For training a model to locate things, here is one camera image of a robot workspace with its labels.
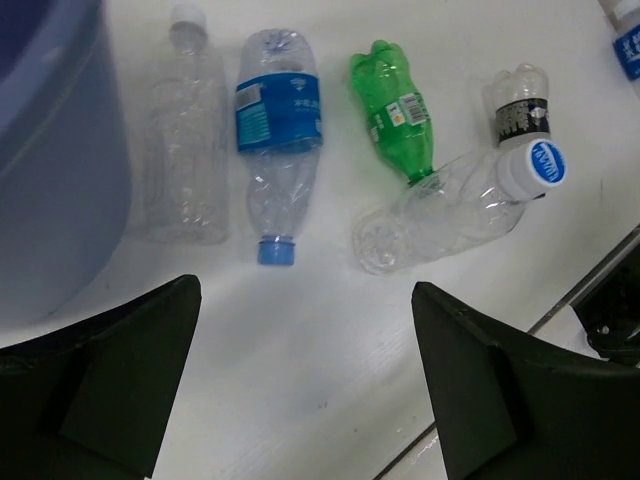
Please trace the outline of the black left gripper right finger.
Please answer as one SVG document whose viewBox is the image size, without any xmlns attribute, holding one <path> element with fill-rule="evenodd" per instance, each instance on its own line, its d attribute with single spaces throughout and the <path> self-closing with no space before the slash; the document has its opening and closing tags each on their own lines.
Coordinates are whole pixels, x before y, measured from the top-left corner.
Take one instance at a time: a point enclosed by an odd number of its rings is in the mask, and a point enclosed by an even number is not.
<svg viewBox="0 0 640 480">
<path fill-rule="evenodd" d="M 635 479 L 639 372 L 493 319 L 430 282 L 412 311 L 451 479 Z"/>
</svg>

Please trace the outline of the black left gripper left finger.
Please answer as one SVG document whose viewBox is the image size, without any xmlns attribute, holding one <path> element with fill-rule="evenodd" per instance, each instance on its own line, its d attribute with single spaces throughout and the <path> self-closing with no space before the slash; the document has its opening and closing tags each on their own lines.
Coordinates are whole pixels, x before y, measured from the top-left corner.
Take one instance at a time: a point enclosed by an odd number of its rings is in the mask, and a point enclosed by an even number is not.
<svg viewBox="0 0 640 480">
<path fill-rule="evenodd" d="M 2 348 L 2 478 L 151 478 L 201 303 L 182 275 Z"/>
</svg>

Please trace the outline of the clear unlabelled plastic bottle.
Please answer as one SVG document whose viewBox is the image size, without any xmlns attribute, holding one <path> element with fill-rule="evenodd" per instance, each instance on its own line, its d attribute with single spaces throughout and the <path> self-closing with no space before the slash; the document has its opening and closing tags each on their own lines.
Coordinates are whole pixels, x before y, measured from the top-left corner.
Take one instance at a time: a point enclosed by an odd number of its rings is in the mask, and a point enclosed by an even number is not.
<svg viewBox="0 0 640 480">
<path fill-rule="evenodd" d="M 133 231 L 154 242 L 220 244 L 229 235 L 228 92 L 201 9 L 172 9 L 149 74 Z"/>
</svg>

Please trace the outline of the green plastic bottle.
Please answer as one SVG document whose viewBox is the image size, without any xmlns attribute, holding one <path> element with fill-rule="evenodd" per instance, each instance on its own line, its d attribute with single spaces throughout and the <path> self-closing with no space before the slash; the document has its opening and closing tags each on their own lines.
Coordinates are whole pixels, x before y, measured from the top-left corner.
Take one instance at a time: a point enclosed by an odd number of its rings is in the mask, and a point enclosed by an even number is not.
<svg viewBox="0 0 640 480">
<path fill-rule="evenodd" d="M 380 157 L 413 185 L 433 171 L 434 135 L 424 98 L 403 49 L 376 40 L 350 58 L 351 85 Z"/>
</svg>

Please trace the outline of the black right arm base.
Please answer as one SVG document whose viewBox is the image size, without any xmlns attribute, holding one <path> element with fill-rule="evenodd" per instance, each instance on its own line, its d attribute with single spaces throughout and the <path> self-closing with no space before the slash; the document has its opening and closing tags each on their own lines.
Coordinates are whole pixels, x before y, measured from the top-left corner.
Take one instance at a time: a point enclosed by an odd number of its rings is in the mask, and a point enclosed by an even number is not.
<svg viewBox="0 0 640 480">
<path fill-rule="evenodd" d="M 587 277 L 574 311 L 587 344 L 613 363 L 639 365 L 639 249 L 605 259 Z"/>
</svg>

